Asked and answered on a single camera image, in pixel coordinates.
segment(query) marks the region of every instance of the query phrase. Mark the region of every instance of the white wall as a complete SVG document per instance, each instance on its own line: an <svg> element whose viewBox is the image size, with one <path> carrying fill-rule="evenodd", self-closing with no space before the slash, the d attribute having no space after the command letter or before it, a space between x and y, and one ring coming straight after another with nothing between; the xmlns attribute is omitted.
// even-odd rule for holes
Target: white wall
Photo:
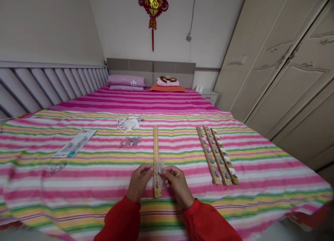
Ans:
<svg viewBox="0 0 334 241"><path fill-rule="evenodd" d="M243 0L167 0L157 18L152 52L149 15L138 0L89 0L106 57L196 62L200 67L222 65Z"/></svg>
<svg viewBox="0 0 334 241"><path fill-rule="evenodd" d="M204 90L213 90L219 70L195 70L193 88L196 85L203 86Z"/></svg>
<svg viewBox="0 0 334 241"><path fill-rule="evenodd" d="M0 61L102 65L88 0L0 0Z"/></svg>

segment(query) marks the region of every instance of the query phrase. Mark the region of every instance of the pink striped blanket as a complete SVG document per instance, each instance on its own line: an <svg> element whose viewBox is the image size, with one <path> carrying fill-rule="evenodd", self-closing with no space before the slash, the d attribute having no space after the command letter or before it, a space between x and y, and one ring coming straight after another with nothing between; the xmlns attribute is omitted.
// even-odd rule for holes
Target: pink striped blanket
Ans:
<svg viewBox="0 0 334 241"><path fill-rule="evenodd" d="M88 95L52 106L56 111L112 112L201 112L220 111L196 91L188 89L185 93L161 91L116 91L109 86Z"/></svg>
<svg viewBox="0 0 334 241"><path fill-rule="evenodd" d="M139 129L122 133L116 118L140 114ZM92 240L109 209L127 191L133 170L153 163L153 126L160 158L186 175L193 195L213 205L244 240L254 240L284 214L312 214L333 198L330 185L300 161L221 112L194 91L110 91L104 87L28 118L8 121L0 134L0 224L15 220L64 240ZM240 185L212 184L196 126L217 129ZM72 158L52 158L81 129L96 134ZM125 136L137 146L119 149ZM51 168L66 166L56 174ZM187 240L170 191L142 199L140 240Z"/></svg>

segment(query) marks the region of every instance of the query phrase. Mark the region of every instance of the headboard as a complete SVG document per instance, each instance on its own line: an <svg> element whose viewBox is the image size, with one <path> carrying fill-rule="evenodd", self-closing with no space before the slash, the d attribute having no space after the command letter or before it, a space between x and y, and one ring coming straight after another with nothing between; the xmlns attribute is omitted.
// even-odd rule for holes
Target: headboard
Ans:
<svg viewBox="0 0 334 241"><path fill-rule="evenodd" d="M176 78L184 88L191 89L196 63L148 61L123 58L107 58L110 75L144 77L146 87L152 87L160 76Z"/></svg>

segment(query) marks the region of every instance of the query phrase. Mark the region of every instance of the red tassel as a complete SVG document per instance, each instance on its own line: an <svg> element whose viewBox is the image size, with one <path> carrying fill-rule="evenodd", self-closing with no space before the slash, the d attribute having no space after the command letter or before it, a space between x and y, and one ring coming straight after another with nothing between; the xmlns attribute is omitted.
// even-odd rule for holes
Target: red tassel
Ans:
<svg viewBox="0 0 334 241"><path fill-rule="evenodd" d="M154 51L154 31L152 28L152 51Z"/></svg>

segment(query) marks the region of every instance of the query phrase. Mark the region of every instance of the wardrobe door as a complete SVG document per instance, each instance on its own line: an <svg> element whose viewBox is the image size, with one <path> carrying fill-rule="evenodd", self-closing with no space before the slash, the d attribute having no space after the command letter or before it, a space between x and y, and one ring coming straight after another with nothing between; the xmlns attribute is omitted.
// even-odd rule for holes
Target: wardrobe door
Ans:
<svg viewBox="0 0 334 241"><path fill-rule="evenodd" d="M223 111L230 111L286 1L245 1L214 88Z"/></svg>
<svg viewBox="0 0 334 241"><path fill-rule="evenodd" d="M330 0L246 125L268 139L275 137L334 78L333 56L334 0Z"/></svg>
<svg viewBox="0 0 334 241"><path fill-rule="evenodd" d="M272 142L313 169L334 161L334 80Z"/></svg>
<svg viewBox="0 0 334 241"><path fill-rule="evenodd" d="M327 0L287 0L231 112L245 122Z"/></svg>

